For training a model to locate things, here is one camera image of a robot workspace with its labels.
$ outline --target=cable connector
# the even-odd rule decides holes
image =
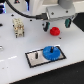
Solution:
[[[48,20],[48,17],[46,13],[42,13],[41,15],[36,15],[36,19]]]

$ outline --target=black wire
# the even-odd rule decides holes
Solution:
[[[26,17],[26,18],[34,18],[34,19],[36,19],[36,16],[29,16],[29,15],[23,14],[23,13],[21,13],[20,11],[18,11],[17,9],[15,9],[15,8],[11,5],[11,3],[9,2],[9,0],[6,0],[6,3],[9,5],[9,7],[10,7],[13,11],[15,11],[16,13],[18,13],[19,15],[24,16],[24,17]]]

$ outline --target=screw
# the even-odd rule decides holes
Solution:
[[[38,59],[38,52],[35,53],[35,59]]]
[[[0,27],[3,26],[3,24],[0,23]]]
[[[52,15],[54,15],[54,13],[53,13],[53,12],[52,12],[51,14],[52,14]]]
[[[54,49],[54,47],[51,47],[51,50],[50,50],[51,53],[53,53],[53,49]]]
[[[61,37],[59,37],[59,39],[62,39]]]
[[[30,21],[32,21],[32,20],[30,20]]]
[[[68,13],[68,11],[66,11],[66,13]]]
[[[11,16],[13,17],[14,15],[12,14]]]
[[[3,47],[2,46],[0,46],[0,51],[3,51]]]
[[[44,24],[42,24],[42,26],[44,26]]]

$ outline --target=black cable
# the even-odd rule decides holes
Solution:
[[[16,13],[18,13],[19,15],[24,16],[24,17],[26,17],[26,18],[34,18],[34,19],[36,19],[36,16],[29,16],[29,15],[23,14],[23,13],[21,13],[20,11],[18,11],[17,9],[15,9],[15,8],[11,5],[11,3],[9,2],[9,0],[6,0],[6,3],[9,5],[9,7],[10,7],[13,11],[15,11]]]
[[[0,3],[4,3],[5,2],[5,0],[0,0]]]

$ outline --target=metal plate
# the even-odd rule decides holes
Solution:
[[[55,61],[66,59],[66,56],[64,55],[60,47],[59,46],[56,46],[56,47],[60,50],[61,54],[60,54],[59,59]],[[35,58],[35,53],[38,53],[38,59]],[[54,62],[54,61],[50,61],[44,58],[43,49],[26,53],[26,58],[28,60],[30,68],[47,64],[50,62]]]
[[[49,20],[66,19],[75,14],[75,7],[72,5],[70,9],[66,10],[59,5],[51,6],[46,8],[46,12]]]

